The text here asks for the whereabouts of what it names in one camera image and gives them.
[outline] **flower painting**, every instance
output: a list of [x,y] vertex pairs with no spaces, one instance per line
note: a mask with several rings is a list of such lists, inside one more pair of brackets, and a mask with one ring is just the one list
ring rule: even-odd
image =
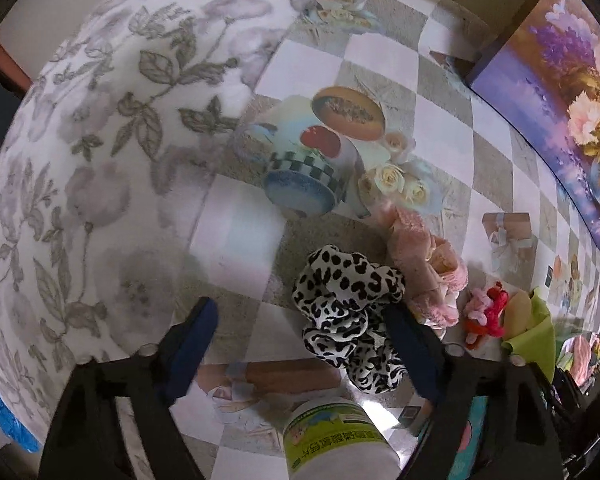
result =
[[600,24],[581,0],[538,0],[469,74],[555,173],[600,248]]

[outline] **red plush toy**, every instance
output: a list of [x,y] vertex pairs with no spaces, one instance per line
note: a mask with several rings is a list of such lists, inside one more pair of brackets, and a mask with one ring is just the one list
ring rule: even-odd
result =
[[502,283],[496,282],[487,290],[487,296],[493,301],[493,304],[484,309],[484,318],[478,320],[466,318],[464,320],[464,329],[468,333],[466,337],[468,349],[478,348],[486,335],[492,337],[504,335],[504,329],[500,326],[500,314],[507,306],[509,293],[502,288]]

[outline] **green label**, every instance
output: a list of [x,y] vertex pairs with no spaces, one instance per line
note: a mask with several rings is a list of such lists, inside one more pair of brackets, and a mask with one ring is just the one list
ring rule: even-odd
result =
[[289,474],[315,456],[359,442],[386,443],[359,406],[325,404],[304,412],[291,422],[283,435]]

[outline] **leopard print fabric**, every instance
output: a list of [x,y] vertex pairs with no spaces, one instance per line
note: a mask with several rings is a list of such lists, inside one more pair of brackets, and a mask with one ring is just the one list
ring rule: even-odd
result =
[[383,311],[403,293],[399,270],[334,245],[314,251],[292,292],[310,321],[302,331],[304,345],[316,357],[344,368],[364,392],[395,390],[406,370],[386,333]]

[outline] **gray leaf pattern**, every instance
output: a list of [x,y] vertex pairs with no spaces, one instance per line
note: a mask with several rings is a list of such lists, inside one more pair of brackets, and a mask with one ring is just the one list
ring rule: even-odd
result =
[[40,298],[42,298],[42,302],[45,304],[49,314],[57,320],[62,321],[62,303],[56,281],[35,258],[33,259],[33,264],[36,269],[38,293],[40,294]]
[[206,110],[199,112],[180,108],[180,120],[189,130],[197,133],[212,135],[216,133],[231,133],[238,125],[238,119],[222,116],[220,99],[215,95]]
[[[76,356],[119,358],[168,329],[172,235],[190,232],[243,85],[296,13],[290,0],[104,0],[34,79],[0,152],[0,387],[36,437]],[[155,209],[139,216],[143,203]],[[116,233],[134,230],[137,250],[121,251]]]
[[133,92],[127,92],[125,96],[118,101],[118,113],[124,117],[132,117],[142,111],[144,105],[134,97]]
[[162,54],[141,50],[138,69],[143,76],[154,83],[173,83],[173,62]]
[[129,139],[134,134],[136,130],[136,123],[138,120],[136,118],[131,119],[128,123],[120,126],[120,129],[116,133],[116,140],[113,142],[113,147],[111,149],[111,156],[116,156],[118,152],[125,147],[125,145],[129,142]]
[[74,328],[87,328],[92,336],[99,338],[100,329],[96,321],[95,309],[80,301],[67,303],[66,322]]
[[150,106],[145,107],[136,119],[135,126],[140,147],[149,158],[155,158],[162,143],[162,125],[158,112]]

